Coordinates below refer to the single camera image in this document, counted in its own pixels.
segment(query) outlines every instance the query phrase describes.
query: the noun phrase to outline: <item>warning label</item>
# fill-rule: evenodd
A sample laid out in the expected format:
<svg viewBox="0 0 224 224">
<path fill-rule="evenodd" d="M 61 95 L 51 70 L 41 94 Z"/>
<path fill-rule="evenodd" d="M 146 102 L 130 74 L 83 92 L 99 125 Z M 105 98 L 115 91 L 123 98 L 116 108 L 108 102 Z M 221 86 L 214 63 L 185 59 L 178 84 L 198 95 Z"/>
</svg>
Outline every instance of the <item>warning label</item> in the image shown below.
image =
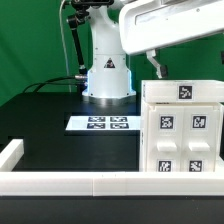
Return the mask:
<svg viewBox="0 0 224 224">
<path fill-rule="evenodd" d="M 111 58 L 108 59 L 107 63 L 105 64 L 104 68 L 115 68 L 115 65 Z"/>
</svg>

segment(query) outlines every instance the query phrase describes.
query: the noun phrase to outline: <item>white robotic structure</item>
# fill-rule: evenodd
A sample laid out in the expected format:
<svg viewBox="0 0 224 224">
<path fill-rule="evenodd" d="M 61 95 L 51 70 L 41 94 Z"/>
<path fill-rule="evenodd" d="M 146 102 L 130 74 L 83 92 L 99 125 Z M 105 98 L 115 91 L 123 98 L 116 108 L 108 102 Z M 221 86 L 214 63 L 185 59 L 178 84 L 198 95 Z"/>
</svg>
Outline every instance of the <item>white robotic structure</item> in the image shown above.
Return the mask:
<svg viewBox="0 0 224 224">
<path fill-rule="evenodd" d="M 224 83 L 143 81 L 142 85 L 140 170 L 215 171 Z"/>
<path fill-rule="evenodd" d="M 166 76 L 156 50 L 224 31 L 223 0 L 139 0 L 120 13 L 120 33 L 127 54 L 147 53 L 157 75 Z"/>
<path fill-rule="evenodd" d="M 155 50 L 223 32 L 223 11 L 224 0 L 139 0 L 128 3 L 120 14 L 122 46 L 128 54 L 147 52 L 158 69 L 158 75 L 162 76 L 161 67 L 153 58 Z M 119 64 L 122 60 L 120 64 L 124 65 L 123 52 L 120 50 L 116 54 L 112 61 Z M 101 64 L 93 65 L 89 74 L 89 90 L 92 88 L 93 93 L 97 89 L 95 81 L 98 86 L 102 85 L 99 82 L 102 77 L 99 80 L 91 77 L 95 75 L 94 69 L 100 66 L 100 71 L 105 69 L 108 74 L 111 71 L 104 68 L 110 53 L 102 59 Z M 121 95 L 113 93 L 107 95 L 108 99 L 126 97 L 128 87 L 120 88 L 125 89 Z M 93 97 L 105 97 L 103 88 L 101 90 Z M 91 91 L 85 94 L 91 97 Z M 2 196 L 223 196 L 224 162 L 218 156 L 223 117 L 223 107 L 219 102 L 223 102 L 223 96 L 222 82 L 145 81 L 140 168 L 150 172 L 5 172 L 12 170 L 24 152 L 23 141 L 13 140 L 0 154 L 0 193 Z"/>
<path fill-rule="evenodd" d="M 121 8 L 116 2 L 113 9 Z M 90 8 L 93 65 L 88 71 L 84 100 L 101 104 L 123 104 L 135 100 L 131 71 L 121 46 L 119 25 L 108 17 L 107 7 Z"/>
</svg>

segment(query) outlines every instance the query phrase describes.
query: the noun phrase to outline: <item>qr-like marker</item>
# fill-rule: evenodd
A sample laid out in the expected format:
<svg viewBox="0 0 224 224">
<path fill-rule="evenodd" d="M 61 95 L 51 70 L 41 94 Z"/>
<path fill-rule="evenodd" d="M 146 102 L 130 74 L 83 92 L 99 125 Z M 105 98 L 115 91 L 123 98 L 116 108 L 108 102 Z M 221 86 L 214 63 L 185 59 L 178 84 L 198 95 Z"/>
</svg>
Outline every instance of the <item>qr-like marker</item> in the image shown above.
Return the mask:
<svg viewBox="0 0 224 224">
<path fill-rule="evenodd" d="M 111 129 L 129 129 L 128 123 L 111 123 Z"/>
<path fill-rule="evenodd" d="M 181 100 L 193 99 L 193 87 L 192 86 L 179 86 L 179 99 L 181 99 Z"/>
<path fill-rule="evenodd" d="M 105 122 L 105 117 L 89 117 L 88 122 Z"/>
<path fill-rule="evenodd" d="M 159 160 L 158 171 L 159 172 L 171 172 L 172 171 L 172 161 Z"/>
<path fill-rule="evenodd" d="M 87 129 L 105 129 L 105 123 L 88 123 Z"/>
<path fill-rule="evenodd" d="M 110 117 L 110 122 L 128 122 L 127 117 Z"/>
<path fill-rule="evenodd" d="M 202 160 L 191 160 L 189 163 L 190 172 L 202 172 L 203 161 Z"/>
<path fill-rule="evenodd" d="M 160 116 L 160 129 L 174 129 L 174 116 Z"/>
<path fill-rule="evenodd" d="M 207 116 L 193 116 L 193 125 L 192 128 L 197 129 L 205 129 L 207 125 Z"/>
</svg>

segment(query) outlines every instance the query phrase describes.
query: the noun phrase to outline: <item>white box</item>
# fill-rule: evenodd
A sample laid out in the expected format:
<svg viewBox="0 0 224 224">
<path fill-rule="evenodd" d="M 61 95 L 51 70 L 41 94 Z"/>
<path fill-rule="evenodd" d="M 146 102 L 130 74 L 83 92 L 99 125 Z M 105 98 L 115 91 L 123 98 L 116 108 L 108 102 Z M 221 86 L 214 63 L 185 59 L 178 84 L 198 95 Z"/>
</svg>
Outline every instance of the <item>white box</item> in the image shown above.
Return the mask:
<svg viewBox="0 0 224 224">
<path fill-rule="evenodd" d="M 142 81 L 146 103 L 224 102 L 224 82 L 214 80 Z"/>
<path fill-rule="evenodd" d="M 222 119 L 220 103 L 142 101 L 140 171 L 214 171 Z"/>
</svg>

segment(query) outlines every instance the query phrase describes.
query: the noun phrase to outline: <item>white panel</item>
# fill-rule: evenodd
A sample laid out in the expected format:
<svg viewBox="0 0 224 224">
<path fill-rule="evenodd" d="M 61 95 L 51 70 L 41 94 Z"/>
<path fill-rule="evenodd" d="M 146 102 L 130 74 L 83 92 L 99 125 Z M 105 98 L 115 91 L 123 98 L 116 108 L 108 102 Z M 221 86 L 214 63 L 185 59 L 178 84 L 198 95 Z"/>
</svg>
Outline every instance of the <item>white panel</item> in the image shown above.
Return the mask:
<svg viewBox="0 0 224 224">
<path fill-rule="evenodd" d="M 23 154 L 23 140 L 13 139 L 0 153 L 0 172 L 12 171 Z"/>
</svg>

